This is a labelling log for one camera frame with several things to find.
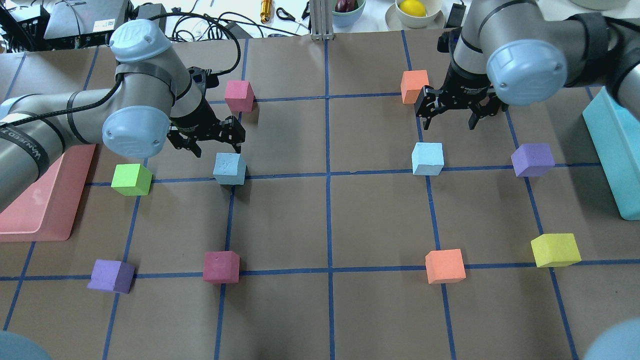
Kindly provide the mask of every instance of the white label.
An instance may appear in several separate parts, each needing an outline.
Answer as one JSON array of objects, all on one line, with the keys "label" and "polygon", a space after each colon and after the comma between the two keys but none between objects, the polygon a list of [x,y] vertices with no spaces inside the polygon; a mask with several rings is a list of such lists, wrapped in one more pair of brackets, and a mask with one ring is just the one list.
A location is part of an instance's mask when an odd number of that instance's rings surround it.
[{"label": "white label", "polygon": [[93,32],[113,30],[116,26],[116,19],[98,20],[93,23]]}]

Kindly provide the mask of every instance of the gray robotic arm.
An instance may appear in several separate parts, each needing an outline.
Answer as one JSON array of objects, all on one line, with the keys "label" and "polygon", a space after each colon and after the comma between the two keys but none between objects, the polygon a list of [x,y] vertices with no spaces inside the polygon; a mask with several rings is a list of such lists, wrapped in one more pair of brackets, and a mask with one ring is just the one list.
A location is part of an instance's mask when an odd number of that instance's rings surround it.
[{"label": "gray robotic arm", "polygon": [[198,157],[199,140],[227,142],[240,152],[242,125],[235,117],[218,120],[204,98],[208,73],[185,68],[153,22],[125,23],[110,46],[120,63],[111,90],[25,95],[2,103],[0,211],[73,145],[104,142],[123,156],[146,158],[167,137]]},{"label": "gray robotic arm", "polygon": [[438,50],[451,53],[442,88],[426,86],[416,116],[431,119],[471,109],[469,128],[508,104],[544,101],[563,86],[607,85],[640,118],[640,19],[599,13],[546,21],[534,0],[474,1],[464,27],[444,33]]}]

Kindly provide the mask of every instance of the block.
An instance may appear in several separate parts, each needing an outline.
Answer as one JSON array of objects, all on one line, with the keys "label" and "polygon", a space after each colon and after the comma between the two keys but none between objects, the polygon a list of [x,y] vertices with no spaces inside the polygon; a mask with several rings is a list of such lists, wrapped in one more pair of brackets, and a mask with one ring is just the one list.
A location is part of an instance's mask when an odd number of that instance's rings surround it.
[{"label": "block", "polygon": [[213,176],[220,185],[244,185],[246,163],[240,154],[219,152],[216,154],[216,166]]},{"label": "block", "polygon": [[135,266],[122,261],[96,260],[88,289],[128,294]]},{"label": "block", "polygon": [[434,250],[424,259],[430,284],[450,284],[467,278],[460,249]]},{"label": "block", "polygon": [[620,216],[640,220],[640,120],[605,88],[582,114]]},{"label": "block", "polygon": [[414,175],[435,176],[444,167],[444,153],[439,142],[419,142],[411,153]]},{"label": "block", "polygon": [[233,251],[207,252],[202,280],[211,284],[235,284],[240,277],[240,257]]},{"label": "block", "polygon": [[403,104],[415,104],[424,85],[429,85],[427,70],[405,71],[400,82]]},{"label": "block", "polygon": [[556,165],[547,143],[523,143],[511,155],[511,162],[518,177],[542,176]]},{"label": "block", "polygon": [[582,261],[573,234],[542,234],[531,240],[536,266],[569,266]]},{"label": "block", "polygon": [[225,101],[231,111],[251,111],[253,109],[253,89],[249,81],[229,80],[225,90]]},{"label": "block", "polygon": [[148,195],[153,174],[142,164],[119,164],[111,188],[125,196]]}]

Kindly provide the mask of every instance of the gold cylinder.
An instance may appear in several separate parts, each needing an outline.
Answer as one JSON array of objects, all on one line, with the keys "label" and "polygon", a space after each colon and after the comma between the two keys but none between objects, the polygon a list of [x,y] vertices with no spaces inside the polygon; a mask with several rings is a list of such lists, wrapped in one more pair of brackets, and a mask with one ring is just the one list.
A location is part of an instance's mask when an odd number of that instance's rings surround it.
[{"label": "gold cylinder", "polygon": [[262,0],[260,21],[262,21],[263,24],[271,20],[271,7],[273,7],[273,0]]}]

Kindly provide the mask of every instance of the lemon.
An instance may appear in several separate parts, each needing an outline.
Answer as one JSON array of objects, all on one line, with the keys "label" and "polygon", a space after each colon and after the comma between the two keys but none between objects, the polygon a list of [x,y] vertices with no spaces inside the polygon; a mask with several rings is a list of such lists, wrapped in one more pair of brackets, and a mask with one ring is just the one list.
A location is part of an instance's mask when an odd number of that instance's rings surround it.
[{"label": "lemon", "polygon": [[402,3],[400,3],[400,10],[402,10],[405,14],[411,16],[427,16],[427,9],[418,0],[404,0]]}]

